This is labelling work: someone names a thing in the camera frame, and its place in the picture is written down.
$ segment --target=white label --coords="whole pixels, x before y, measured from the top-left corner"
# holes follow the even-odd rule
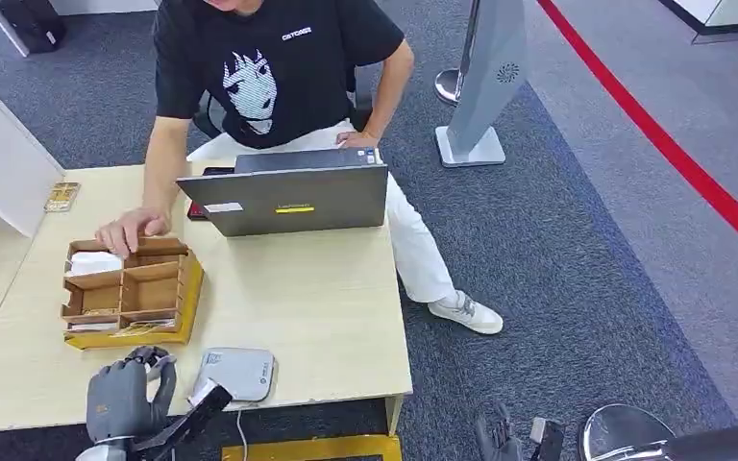
[[[291,32],[289,34],[283,35],[282,36],[282,40],[283,41],[288,41],[288,40],[290,40],[292,38],[295,38],[296,36],[305,36],[305,35],[307,35],[307,34],[309,34],[311,32],[312,32],[312,28],[311,27],[305,27],[304,29],[299,29],[298,31]]]
[[[205,209],[208,213],[224,213],[227,211],[242,211],[244,208],[241,207],[239,202],[230,202],[229,204],[205,205]]]

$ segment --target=man's right hand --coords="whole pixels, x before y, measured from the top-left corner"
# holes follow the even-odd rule
[[[141,234],[151,237],[165,235],[170,230],[171,216],[168,213],[143,206],[123,213],[120,219],[95,232],[94,237],[110,252],[125,259],[139,248]]]

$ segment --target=black t-shirt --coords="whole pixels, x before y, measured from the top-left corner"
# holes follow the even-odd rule
[[[236,141],[278,146],[347,118],[347,72],[385,60],[403,38],[374,0],[264,0],[249,16],[164,0],[157,115],[191,118],[207,90]]]

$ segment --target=red line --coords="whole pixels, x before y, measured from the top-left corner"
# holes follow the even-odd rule
[[[621,106],[635,125],[649,141],[663,154],[672,166],[687,180],[698,193],[723,216],[738,232],[738,202],[712,177],[708,175],[684,151],[668,133],[649,115],[638,101],[632,97],[621,82],[609,71],[599,57],[587,45],[576,29],[567,21],[553,0],[537,0],[555,27],[567,38],[578,56],[590,68],[590,72]]]

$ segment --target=white pants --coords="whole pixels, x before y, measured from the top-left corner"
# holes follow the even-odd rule
[[[353,130],[352,124],[345,120],[284,145],[261,150],[243,146],[227,133],[222,133],[194,151],[188,156],[188,161],[233,159],[242,154],[333,149],[337,147],[335,139],[339,133]],[[395,265],[408,296],[418,303],[431,303],[453,294],[454,283],[429,228],[391,175],[386,190],[386,216]]]

